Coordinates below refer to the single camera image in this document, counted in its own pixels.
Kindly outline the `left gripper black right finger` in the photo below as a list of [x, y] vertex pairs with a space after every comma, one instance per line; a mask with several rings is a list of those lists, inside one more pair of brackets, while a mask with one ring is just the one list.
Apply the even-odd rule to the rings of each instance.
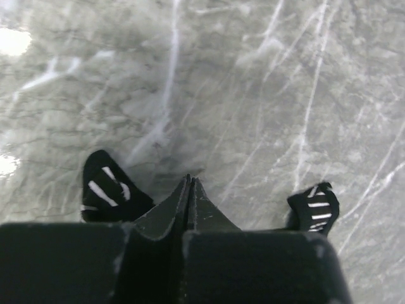
[[339, 216], [329, 182], [292, 195], [283, 229], [243, 231], [195, 182], [186, 233], [187, 303], [351, 303], [328, 241]]

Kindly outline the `striped tank tops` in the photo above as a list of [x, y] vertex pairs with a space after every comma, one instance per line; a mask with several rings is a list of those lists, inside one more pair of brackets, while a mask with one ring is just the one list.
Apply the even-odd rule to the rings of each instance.
[[[286, 230], [327, 236], [340, 213], [329, 182], [287, 198], [291, 208]], [[133, 222], [155, 207], [105, 150], [93, 152], [83, 169], [81, 215], [86, 222]]]

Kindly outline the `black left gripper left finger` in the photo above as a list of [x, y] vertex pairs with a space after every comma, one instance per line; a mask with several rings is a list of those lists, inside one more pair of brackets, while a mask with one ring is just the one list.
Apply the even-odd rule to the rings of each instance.
[[190, 177], [133, 223], [1, 226], [2, 303], [145, 303], [166, 296]]

